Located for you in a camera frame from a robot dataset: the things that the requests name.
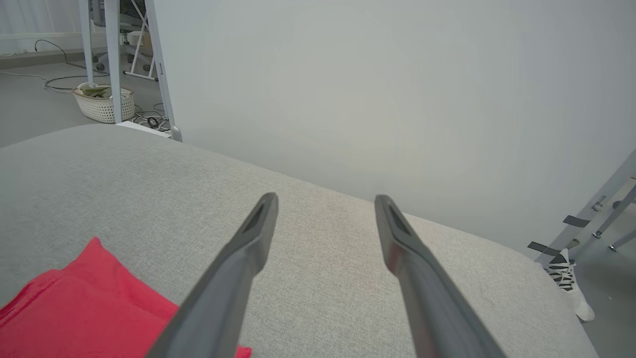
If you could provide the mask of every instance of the white table leg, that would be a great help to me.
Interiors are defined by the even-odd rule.
[[[79,22],[81,23],[81,40],[84,46],[84,61],[86,61],[86,76],[88,82],[93,81],[93,52],[90,42],[90,12],[89,0],[79,0]]]
[[[120,0],[105,0],[106,45],[108,46],[108,70],[113,87],[113,111],[115,123],[121,123],[120,46],[119,46]]]

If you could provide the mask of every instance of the item in basket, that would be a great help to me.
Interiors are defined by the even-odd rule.
[[[86,87],[82,88],[81,91],[84,96],[88,97],[110,98],[113,95],[110,86]]]

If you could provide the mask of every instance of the white sneaker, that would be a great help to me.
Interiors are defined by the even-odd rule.
[[[583,292],[581,292],[581,289],[579,289],[579,285],[576,284],[576,277],[574,276],[574,266],[576,266],[576,263],[567,262],[567,253],[565,253],[565,260],[566,262],[560,264],[548,264],[546,271],[559,286],[563,294],[567,296],[567,300],[574,310],[574,313],[579,317],[579,320],[583,322],[592,321],[594,320],[594,311],[585,300],[585,296]]]

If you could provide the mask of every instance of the baseboard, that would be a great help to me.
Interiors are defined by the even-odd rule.
[[[75,50],[64,50],[69,62],[83,61],[84,50],[82,48]],[[106,52],[106,48],[93,48],[93,53]],[[0,57],[0,69],[19,68],[28,66],[38,66],[43,64],[64,63],[64,54],[62,51],[38,51],[26,52],[24,54],[14,55],[7,58]]]

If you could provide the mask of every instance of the white cable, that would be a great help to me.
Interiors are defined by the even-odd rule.
[[[20,52],[13,52],[12,54],[0,54],[0,56],[5,56],[5,57],[9,57],[9,56],[13,56],[13,55],[22,55],[22,54],[26,54],[28,51],[27,50],[22,50]]]
[[[42,79],[42,81],[44,81],[44,83],[42,83],[42,88],[43,89],[52,89],[55,92],[59,92],[59,93],[71,93],[71,91],[66,92],[66,91],[63,91],[63,90],[54,89],[53,87],[45,87],[45,83],[48,80],[46,78],[40,76],[40,75],[30,75],[28,73],[13,73],[13,72],[0,72],[0,73],[6,73],[7,75],[13,75],[13,76],[40,77],[40,79]]]

